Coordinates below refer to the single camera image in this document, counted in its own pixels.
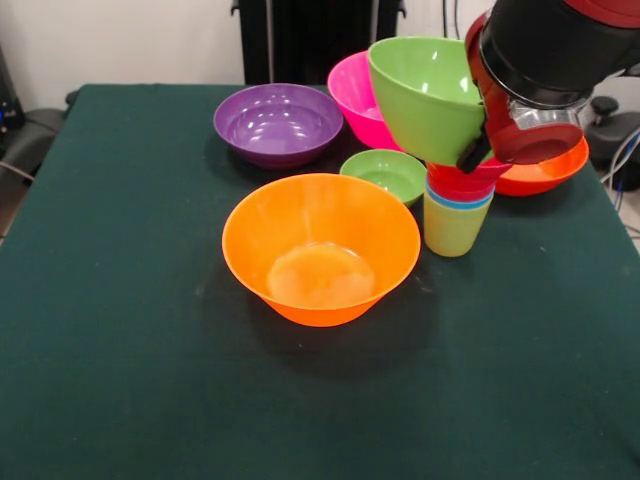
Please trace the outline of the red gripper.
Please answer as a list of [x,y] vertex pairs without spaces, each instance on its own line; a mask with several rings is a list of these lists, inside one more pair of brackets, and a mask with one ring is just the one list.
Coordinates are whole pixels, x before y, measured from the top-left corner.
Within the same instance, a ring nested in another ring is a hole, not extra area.
[[566,107],[534,105],[502,85],[486,65],[489,46],[488,12],[478,17],[465,37],[471,76],[485,110],[481,135],[460,154],[456,168],[474,172],[493,152],[497,160],[535,164],[566,153],[582,139],[579,101]]

